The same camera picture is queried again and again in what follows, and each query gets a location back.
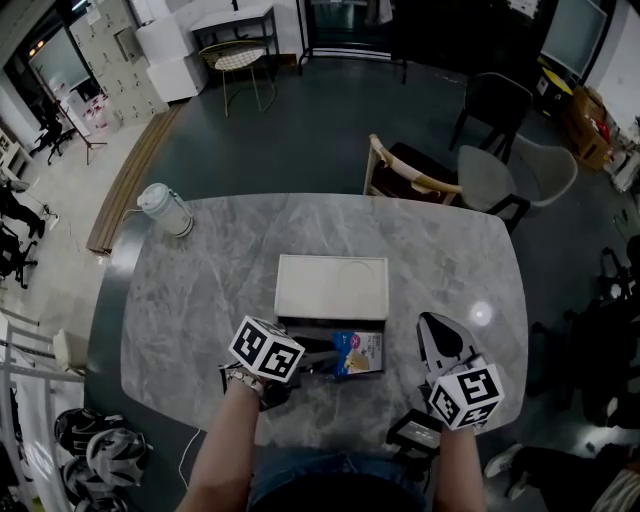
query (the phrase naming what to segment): concrete floor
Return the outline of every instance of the concrete floor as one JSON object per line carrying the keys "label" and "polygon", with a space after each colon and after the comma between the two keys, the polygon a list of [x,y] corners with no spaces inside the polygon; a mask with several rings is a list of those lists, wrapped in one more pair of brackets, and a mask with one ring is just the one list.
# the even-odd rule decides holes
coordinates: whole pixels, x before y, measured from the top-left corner
{"label": "concrete floor", "polygon": [[[447,147],[464,78],[411,66],[402,86],[399,73],[376,63],[315,60],[303,78],[279,74],[278,98],[267,113],[257,111],[253,92],[247,91],[233,100],[229,119],[222,91],[207,89],[180,114],[148,181],[164,182],[185,199],[264,192],[360,194],[369,133],[387,146],[405,142],[454,169],[456,155]],[[487,133],[487,127],[470,120],[460,143],[477,145]],[[538,143],[562,144],[555,126],[535,113],[520,133]],[[616,194],[604,173],[581,170],[561,200],[521,222],[512,240],[530,324],[559,326],[566,309],[586,307],[600,273],[601,249],[610,246],[624,254],[624,240],[613,224],[622,208],[630,215],[635,211],[630,197]],[[124,414],[154,445],[142,486],[129,494],[140,510],[162,511],[173,510],[184,493],[177,467],[195,431],[133,402],[120,386],[122,316],[148,225],[142,215],[124,223],[106,270],[91,332],[86,402],[105,413]],[[545,347],[535,337],[530,353],[529,371],[537,375]],[[202,437],[186,458],[187,475]],[[571,410],[558,413],[551,396],[543,395],[526,398],[513,424],[478,438],[483,462],[514,440],[588,456],[589,443],[599,449],[606,442],[640,441],[640,435],[589,425],[579,396]],[[506,501],[507,484],[503,477],[487,483],[491,510],[544,510],[536,491],[516,503]]]}

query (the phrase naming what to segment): white storage box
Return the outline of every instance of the white storage box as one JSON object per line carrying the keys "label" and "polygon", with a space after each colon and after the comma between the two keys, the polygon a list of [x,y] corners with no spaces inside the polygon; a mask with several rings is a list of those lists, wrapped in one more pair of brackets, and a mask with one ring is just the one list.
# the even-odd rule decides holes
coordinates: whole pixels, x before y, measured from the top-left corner
{"label": "white storage box", "polygon": [[193,34],[182,27],[178,19],[172,14],[136,31],[140,47],[152,66],[187,57],[196,50]]}
{"label": "white storage box", "polygon": [[162,101],[176,101],[200,94],[209,80],[197,53],[147,68],[147,75]]}

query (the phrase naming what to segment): gray marble tabletop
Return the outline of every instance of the gray marble tabletop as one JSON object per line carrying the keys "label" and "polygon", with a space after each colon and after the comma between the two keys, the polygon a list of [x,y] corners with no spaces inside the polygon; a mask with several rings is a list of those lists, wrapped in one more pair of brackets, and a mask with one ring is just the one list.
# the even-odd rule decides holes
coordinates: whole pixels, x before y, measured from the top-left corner
{"label": "gray marble tabletop", "polygon": [[[465,325],[498,364],[505,400],[482,430],[516,419],[527,373],[527,317],[511,240],[497,217],[453,207],[349,195],[268,194],[192,201],[183,239],[151,227],[131,281],[122,386],[173,419],[206,428],[222,399],[219,364],[244,315],[274,321],[280,254],[389,260],[382,374],[335,383],[304,376],[261,415],[261,445],[380,450],[387,429],[424,410],[416,322],[423,311]],[[473,322],[486,303],[491,318]]]}

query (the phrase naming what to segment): white cable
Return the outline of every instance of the white cable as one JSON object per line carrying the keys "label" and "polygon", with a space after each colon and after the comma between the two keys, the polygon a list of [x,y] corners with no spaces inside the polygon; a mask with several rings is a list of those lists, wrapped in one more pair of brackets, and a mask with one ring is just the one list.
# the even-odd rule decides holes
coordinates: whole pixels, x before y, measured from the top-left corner
{"label": "white cable", "polygon": [[195,435],[191,438],[191,441],[189,441],[189,444],[184,449],[184,453],[182,454],[182,459],[180,459],[180,464],[178,465],[178,473],[180,473],[180,478],[182,478],[182,481],[184,482],[185,489],[189,489],[189,484],[187,483],[187,481],[184,478],[184,475],[182,474],[182,464],[184,464],[184,458],[187,456],[187,452],[189,451],[189,448],[191,448],[191,445],[196,440],[196,437],[198,437],[198,434],[200,432],[202,432],[202,430],[198,429]]}

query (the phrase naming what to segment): black helmet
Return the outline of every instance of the black helmet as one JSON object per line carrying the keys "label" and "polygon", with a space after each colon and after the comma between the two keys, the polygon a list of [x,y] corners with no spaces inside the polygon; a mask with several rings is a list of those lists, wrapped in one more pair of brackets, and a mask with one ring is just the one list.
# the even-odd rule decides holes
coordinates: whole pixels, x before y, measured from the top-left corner
{"label": "black helmet", "polygon": [[87,464],[87,460],[80,457],[74,457],[64,465],[62,480],[67,489],[67,497],[73,504],[83,500],[106,498],[113,492],[113,485],[107,484],[96,475]]}
{"label": "black helmet", "polygon": [[104,416],[90,409],[69,409],[56,419],[54,435],[71,455],[84,457],[91,438],[122,420],[122,416]]}

